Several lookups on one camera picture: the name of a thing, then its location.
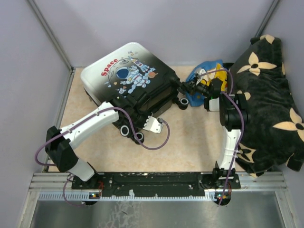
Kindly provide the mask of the light blue Pikachu shirt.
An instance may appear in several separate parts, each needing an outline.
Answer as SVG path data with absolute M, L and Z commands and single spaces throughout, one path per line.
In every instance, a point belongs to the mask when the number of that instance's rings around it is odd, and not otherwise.
M 194 72 L 197 68 L 203 68 L 206 71 L 204 77 L 199 79 L 194 77 Z M 190 106 L 199 107 L 205 103 L 206 98 L 216 99 L 220 92 L 227 92 L 228 88 L 228 69 L 224 66 L 222 59 L 213 61 L 204 61 L 198 64 L 189 74 L 186 82 L 194 80 L 198 84 L 201 82 L 209 87 L 209 95 L 195 93 L 190 95 L 186 93 L 186 98 Z

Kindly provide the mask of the black suitcase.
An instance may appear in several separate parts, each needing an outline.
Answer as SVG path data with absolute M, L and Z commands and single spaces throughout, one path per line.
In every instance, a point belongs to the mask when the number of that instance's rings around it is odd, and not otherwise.
M 97 106 L 137 106 L 156 119 L 176 104 L 185 110 L 189 101 L 179 98 L 180 78 L 175 71 L 137 42 L 130 42 L 83 69 L 87 95 Z

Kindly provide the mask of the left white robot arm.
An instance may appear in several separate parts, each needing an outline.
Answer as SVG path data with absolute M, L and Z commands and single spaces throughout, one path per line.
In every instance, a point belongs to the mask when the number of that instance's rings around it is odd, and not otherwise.
M 130 126 L 120 127 L 120 133 L 126 137 L 133 133 L 135 141 L 143 143 L 144 135 L 136 132 L 131 117 L 120 107 L 115 107 L 109 102 L 103 102 L 94 111 L 78 121 L 58 129 L 55 126 L 47 131 L 47 140 L 42 148 L 60 172 L 68 172 L 78 177 L 82 183 L 92 189 L 98 185 L 99 177 L 94 168 L 86 161 L 80 159 L 74 152 L 83 141 L 101 130 L 103 127 L 119 120 L 122 112 L 128 119 Z

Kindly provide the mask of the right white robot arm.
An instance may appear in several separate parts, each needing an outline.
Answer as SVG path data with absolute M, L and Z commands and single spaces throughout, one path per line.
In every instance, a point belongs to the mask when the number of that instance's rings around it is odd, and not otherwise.
M 221 90 L 223 82 L 212 79 L 210 85 L 179 82 L 179 91 L 190 95 L 200 93 L 205 96 L 204 108 L 209 112 L 219 112 L 223 127 L 222 151 L 212 171 L 212 182 L 218 188 L 228 188 L 235 178 L 235 160 L 243 137 L 245 125 L 250 119 L 244 95 L 229 95 Z

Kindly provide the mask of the black flower pattern blanket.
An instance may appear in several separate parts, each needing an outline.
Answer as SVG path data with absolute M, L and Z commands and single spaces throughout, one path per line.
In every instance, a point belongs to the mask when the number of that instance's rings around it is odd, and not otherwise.
M 300 171 L 304 163 L 304 117 L 285 76 L 281 40 L 271 35 L 252 38 L 229 71 L 233 93 L 245 96 L 250 115 L 236 163 L 253 177 L 282 164 Z

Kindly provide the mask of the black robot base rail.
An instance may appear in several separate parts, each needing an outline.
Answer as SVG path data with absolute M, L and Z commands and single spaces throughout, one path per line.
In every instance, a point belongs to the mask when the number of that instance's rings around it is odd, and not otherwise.
M 238 175 L 226 176 L 217 172 L 103 172 L 90 180 L 72 180 L 73 190 L 96 190 L 103 197 L 189 197 L 205 196 L 205 190 L 240 189 Z

